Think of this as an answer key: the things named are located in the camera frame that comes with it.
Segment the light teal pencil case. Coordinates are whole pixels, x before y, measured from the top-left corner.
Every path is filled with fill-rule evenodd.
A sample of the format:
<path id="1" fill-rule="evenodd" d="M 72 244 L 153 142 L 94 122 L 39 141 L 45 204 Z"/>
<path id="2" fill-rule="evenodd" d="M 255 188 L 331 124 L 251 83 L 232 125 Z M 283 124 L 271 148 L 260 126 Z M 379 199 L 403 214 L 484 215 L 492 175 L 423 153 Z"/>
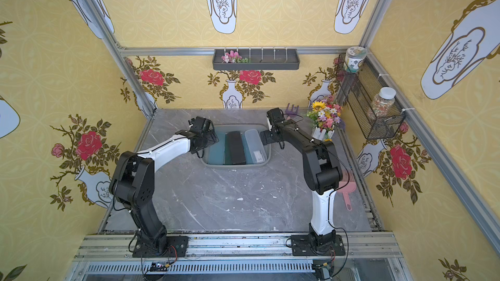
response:
<path id="1" fill-rule="evenodd" d="M 224 165 L 225 164 L 225 133 L 217 132 L 219 141 L 213 144 L 209 149 L 207 163 L 209 165 Z"/>

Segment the grey plastic storage tray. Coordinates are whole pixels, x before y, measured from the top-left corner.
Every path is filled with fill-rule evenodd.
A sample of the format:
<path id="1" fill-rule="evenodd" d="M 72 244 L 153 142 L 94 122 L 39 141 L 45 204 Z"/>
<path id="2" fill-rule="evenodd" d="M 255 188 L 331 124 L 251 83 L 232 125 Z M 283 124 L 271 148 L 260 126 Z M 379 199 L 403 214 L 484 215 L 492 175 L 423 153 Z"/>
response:
<path id="1" fill-rule="evenodd" d="M 215 126 L 219 141 L 204 149 L 201 161 L 212 168 L 253 168 L 266 165 L 272 147 L 259 137 L 267 127 L 261 124 L 223 124 Z"/>

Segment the black pencil case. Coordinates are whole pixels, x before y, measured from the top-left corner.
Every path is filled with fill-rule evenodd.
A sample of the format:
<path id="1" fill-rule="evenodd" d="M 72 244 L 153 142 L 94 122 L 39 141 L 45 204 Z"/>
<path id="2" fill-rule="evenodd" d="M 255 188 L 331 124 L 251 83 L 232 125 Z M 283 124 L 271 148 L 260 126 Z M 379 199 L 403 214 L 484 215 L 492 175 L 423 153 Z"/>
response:
<path id="1" fill-rule="evenodd" d="M 239 131 L 231 131 L 227 134 L 230 143 L 231 165 L 245 165 L 246 155 L 241 133 Z"/>

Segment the dark green pencil case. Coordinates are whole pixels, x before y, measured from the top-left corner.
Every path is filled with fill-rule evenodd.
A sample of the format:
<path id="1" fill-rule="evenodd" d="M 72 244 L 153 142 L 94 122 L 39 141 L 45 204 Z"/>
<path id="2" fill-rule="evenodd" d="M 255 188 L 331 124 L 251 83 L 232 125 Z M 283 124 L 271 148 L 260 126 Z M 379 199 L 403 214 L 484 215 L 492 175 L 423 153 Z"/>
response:
<path id="1" fill-rule="evenodd" d="M 228 134 L 226 133 L 224 136 L 224 158 L 223 158 L 223 164 L 224 165 L 230 165 L 231 164 L 231 155 L 230 155 L 230 147 L 229 147 L 229 137 Z"/>

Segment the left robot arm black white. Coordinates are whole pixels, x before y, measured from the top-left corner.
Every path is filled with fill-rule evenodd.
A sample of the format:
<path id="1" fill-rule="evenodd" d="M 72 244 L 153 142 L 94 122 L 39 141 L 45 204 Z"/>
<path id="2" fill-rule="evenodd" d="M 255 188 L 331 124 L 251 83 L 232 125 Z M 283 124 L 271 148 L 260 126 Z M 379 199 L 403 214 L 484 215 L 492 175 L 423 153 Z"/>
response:
<path id="1" fill-rule="evenodd" d="M 156 171 L 187 153 L 202 158 L 206 148 L 219 142 L 211 120 L 196 117 L 189 125 L 188 130 L 177 131 L 154 147 L 121 154 L 109 186 L 113 198 L 129 211 L 137 226 L 138 242 L 157 254 L 165 254 L 171 245 L 152 202 Z"/>

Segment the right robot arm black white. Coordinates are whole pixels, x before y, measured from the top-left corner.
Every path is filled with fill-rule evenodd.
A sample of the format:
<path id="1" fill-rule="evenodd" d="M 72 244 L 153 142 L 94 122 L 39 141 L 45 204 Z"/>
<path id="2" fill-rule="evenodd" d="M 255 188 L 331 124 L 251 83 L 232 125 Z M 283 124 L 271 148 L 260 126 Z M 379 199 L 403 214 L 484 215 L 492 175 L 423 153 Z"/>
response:
<path id="1" fill-rule="evenodd" d="M 260 132 L 264 145 L 277 143 L 280 148 L 290 144 L 302 155 L 304 180 L 312 191 L 312 217 L 309 236 L 317 247 L 334 242 L 336 227 L 333 220 L 335 195 L 343 179 L 341 161 L 335 145 L 315 139 L 287 120 L 279 108 L 266 113 L 269 129 Z"/>

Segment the purple pink garden rake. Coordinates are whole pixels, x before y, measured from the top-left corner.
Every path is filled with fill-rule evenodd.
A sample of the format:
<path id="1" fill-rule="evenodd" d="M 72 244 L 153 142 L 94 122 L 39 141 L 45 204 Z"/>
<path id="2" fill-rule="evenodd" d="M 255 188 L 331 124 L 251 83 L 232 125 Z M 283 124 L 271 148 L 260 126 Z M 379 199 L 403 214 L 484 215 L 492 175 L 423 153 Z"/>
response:
<path id="1" fill-rule="evenodd" d="M 294 104 L 288 104 L 285 112 L 287 118 L 298 117 L 299 116 L 299 106 Z"/>

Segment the artificial flower bouquet white pot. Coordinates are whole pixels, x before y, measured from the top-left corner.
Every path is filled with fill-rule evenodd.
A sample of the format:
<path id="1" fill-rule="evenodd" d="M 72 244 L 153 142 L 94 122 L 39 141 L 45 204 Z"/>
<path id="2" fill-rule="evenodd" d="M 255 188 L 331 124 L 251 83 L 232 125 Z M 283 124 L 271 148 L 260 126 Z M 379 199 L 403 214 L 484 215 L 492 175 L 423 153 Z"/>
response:
<path id="1" fill-rule="evenodd" d="M 341 115 L 342 107 L 333 95 L 314 101 L 307 112 L 307 117 L 313 123 L 312 137 L 321 141 L 332 141 L 336 129 L 345 129 L 346 124 Z"/>

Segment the small pink flowers on shelf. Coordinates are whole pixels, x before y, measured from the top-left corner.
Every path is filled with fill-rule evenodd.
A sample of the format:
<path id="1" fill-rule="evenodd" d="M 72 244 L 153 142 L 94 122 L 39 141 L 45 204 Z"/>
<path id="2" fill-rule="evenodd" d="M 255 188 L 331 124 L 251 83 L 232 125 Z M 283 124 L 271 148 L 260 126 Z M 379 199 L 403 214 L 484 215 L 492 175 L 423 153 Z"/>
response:
<path id="1" fill-rule="evenodd" d="M 249 58 L 243 58 L 238 52 L 231 50 L 221 56 L 223 63 L 249 63 Z"/>

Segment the pink plastic dustpan comb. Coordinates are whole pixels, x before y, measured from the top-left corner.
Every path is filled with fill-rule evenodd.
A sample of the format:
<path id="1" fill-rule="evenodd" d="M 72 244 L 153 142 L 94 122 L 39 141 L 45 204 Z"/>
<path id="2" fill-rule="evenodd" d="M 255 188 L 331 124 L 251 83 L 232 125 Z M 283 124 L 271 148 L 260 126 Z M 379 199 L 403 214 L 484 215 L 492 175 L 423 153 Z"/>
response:
<path id="1" fill-rule="evenodd" d="M 339 188 L 338 188 L 338 193 L 342 195 L 346 209 L 351 212 L 352 211 L 352 203 L 350 199 L 350 193 L 353 193 L 357 189 L 357 184 L 352 177 L 352 175 L 347 172 L 347 176 L 343 177 L 342 180 L 339 182 Z"/>

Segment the green patterned tin can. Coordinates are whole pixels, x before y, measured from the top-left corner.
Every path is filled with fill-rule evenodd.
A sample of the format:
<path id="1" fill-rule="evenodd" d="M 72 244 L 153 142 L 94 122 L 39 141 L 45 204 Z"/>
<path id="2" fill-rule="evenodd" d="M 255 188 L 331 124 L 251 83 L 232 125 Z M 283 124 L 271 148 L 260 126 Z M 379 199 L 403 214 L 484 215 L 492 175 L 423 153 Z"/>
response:
<path id="1" fill-rule="evenodd" d="M 344 59 L 344 70 L 356 73 L 362 67 L 367 56 L 367 49 L 361 46 L 353 46 L 346 50 Z"/>

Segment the clear jar white lid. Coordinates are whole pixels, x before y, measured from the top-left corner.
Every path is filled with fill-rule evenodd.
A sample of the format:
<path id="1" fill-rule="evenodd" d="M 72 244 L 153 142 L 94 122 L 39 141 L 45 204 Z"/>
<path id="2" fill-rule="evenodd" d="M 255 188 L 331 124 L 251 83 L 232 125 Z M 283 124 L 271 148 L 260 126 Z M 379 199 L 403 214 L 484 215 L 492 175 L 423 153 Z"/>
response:
<path id="1" fill-rule="evenodd" d="M 368 117 L 371 120 L 386 117 L 395 102 L 396 94 L 397 92 L 394 88 L 382 87 L 372 100 L 370 108 L 368 108 Z"/>

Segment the dark grey wall shelf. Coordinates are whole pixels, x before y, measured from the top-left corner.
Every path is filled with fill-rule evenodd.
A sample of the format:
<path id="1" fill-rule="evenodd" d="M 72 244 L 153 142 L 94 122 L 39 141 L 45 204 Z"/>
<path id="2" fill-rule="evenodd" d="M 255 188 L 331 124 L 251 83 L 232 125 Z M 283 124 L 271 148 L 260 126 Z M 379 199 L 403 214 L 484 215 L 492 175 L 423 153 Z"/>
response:
<path id="1" fill-rule="evenodd" d="M 225 52 L 238 52 L 249 63 L 223 63 Z M 214 70 L 298 70 L 300 65 L 298 50 L 294 48 L 223 48 L 215 49 L 212 57 Z"/>

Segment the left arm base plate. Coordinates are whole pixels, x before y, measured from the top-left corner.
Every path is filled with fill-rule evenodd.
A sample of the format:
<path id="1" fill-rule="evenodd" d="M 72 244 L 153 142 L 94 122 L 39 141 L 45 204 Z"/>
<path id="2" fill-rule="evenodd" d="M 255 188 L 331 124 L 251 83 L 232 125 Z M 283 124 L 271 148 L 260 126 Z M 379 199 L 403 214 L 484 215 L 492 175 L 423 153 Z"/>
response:
<path id="1" fill-rule="evenodd" d="M 132 252 L 134 258 L 183 258 L 186 256 L 189 237 L 165 236 L 158 243 L 138 241 Z"/>

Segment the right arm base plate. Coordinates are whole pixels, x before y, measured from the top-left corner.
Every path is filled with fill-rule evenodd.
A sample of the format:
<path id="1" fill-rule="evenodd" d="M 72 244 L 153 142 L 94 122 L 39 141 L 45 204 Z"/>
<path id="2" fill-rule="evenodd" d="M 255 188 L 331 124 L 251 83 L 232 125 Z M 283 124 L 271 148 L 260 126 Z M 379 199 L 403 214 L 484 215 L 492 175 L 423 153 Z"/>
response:
<path id="1" fill-rule="evenodd" d="M 311 235 L 292 235 L 290 246 L 293 256 L 344 256 L 345 243 L 340 235 L 315 238 Z"/>

